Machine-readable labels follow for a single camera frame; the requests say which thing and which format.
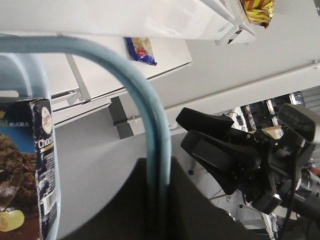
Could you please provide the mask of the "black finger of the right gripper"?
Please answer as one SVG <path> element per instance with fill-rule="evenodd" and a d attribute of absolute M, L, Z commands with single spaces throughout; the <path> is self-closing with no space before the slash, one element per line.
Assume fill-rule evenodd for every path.
<path fill-rule="evenodd" d="M 239 190 L 262 162 L 252 146 L 228 143 L 195 130 L 186 134 L 181 147 L 215 178 L 228 195 Z"/>

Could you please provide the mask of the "gripper body of right arm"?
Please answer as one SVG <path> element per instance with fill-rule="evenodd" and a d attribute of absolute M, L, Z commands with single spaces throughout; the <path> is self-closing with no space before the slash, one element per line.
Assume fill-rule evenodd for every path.
<path fill-rule="evenodd" d="M 254 133 L 231 128 L 228 143 L 248 147 L 258 166 L 239 185 L 247 201 L 265 213 L 281 206 L 303 217 L 320 218 L 320 179 L 306 168 L 316 145 L 291 129 L 279 139 L 263 130 Z"/>

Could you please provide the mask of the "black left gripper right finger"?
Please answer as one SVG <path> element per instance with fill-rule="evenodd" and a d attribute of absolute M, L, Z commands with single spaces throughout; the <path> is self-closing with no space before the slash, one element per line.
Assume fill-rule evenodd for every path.
<path fill-rule="evenodd" d="M 168 240 L 259 240 L 222 208 L 214 206 L 171 158 L 167 210 Z"/>

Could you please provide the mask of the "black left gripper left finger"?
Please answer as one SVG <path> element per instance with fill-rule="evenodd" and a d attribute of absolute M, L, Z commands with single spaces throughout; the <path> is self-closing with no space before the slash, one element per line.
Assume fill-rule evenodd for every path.
<path fill-rule="evenodd" d="M 139 158 L 112 200 L 65 240 L 147 240 L 147 159 Z"/>

